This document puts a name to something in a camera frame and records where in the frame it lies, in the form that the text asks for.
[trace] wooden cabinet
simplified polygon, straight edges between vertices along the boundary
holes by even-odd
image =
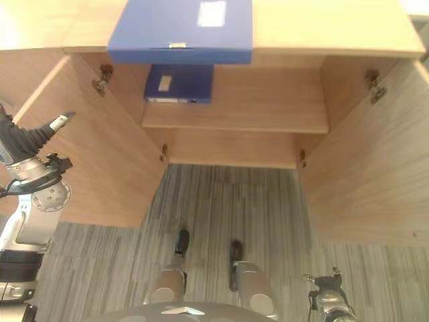
[[[252,64],[216,66],[212,103],[186,106],[146,103],[150,66],[113,64],[105,52],[125,2],[69,3],[57,45],[52,31],[41,44],[42,28],[3,48],[57,55],[25,51],[24,62],[41,64],[16,76],[22,91],[0,81],[0,97],[23,105],[10,109],[20,125],[77,112],[45,149],[74,163],[63,220],[139,225],[169,162],[297,168],[322,238],[429,244],[429,78],[415,60],[424,47],[396,1],[254,0]],[[8,8],[20,35],[25,17]],[[17,57],[0,68],[13,74]],[[91,83],[105,63],[115,71],[101,97]],[[387,89],[374,105],[368,70]],[[12,202],[0,200],[1,211]]]

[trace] metal hinge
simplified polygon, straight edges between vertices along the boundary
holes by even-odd
[[[160,160],[161,160],[162,162],[164,162],[164,160],[165,160],[165,159],[167,159],[167,149],[168,149],[167,144],[164,144],[164,145],[162,146],[162,154],[160,155]]]
[[[300,151],[300,164],[301,164],[302,168],[305,168],[307,166],[306,151],[305,150]]]
[[[365,80],[368,84],[368,89],[372,92],[371,104],[374,105],[380,100],[386,93],[385,87],[379,86],[380,72],[377,69],[369,69],[365,73]]]
[[[100,80],[93,79],[92,85],[101,97],[105,96],[105,86],[109,84],[113,74],[113,66],[110,64],[100,65]]]

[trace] silver robot leg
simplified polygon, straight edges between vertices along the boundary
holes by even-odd
[[[278,321],[278,306],[268,279],[258,265],[235,262],[241,306]]]
[[[144,304],[182,302],[185,295],[184,257],[174,254],[172,261],[156,278]]]

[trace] cabinet door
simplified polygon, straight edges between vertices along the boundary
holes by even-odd
[[[318,235],[429,245],[429,75],[403,61],[318,145],[300,174]]]
[[[76,112],[40,154],[57,152],[74,165],[64,175],[72,199],[62,220],[139,225],[167,162],[160,160],[159,149],[108,88],[100,97],[91,87],[92,79],[99,76],[79,55],[62,59],[62,67],[44,88],[38,88],[42,92],[19,122],[23,127],[36,127],[61,112]],[[14,203],[13,197],[7,199],[1,200],[2,212],[5,203]]]

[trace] striped carpet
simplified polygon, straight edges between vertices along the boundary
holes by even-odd
[[[238,238],[269,276],[282,321],[306,321],[311,286],[302,275],[333,266],[361,321],[429,321],[429,248],[318,241],[293,170],[170,165],[140,228],[59,225],[33,300],[38,322],[139,305],[182,227],[191,233],[186,300],[238,303],[227,283]]]

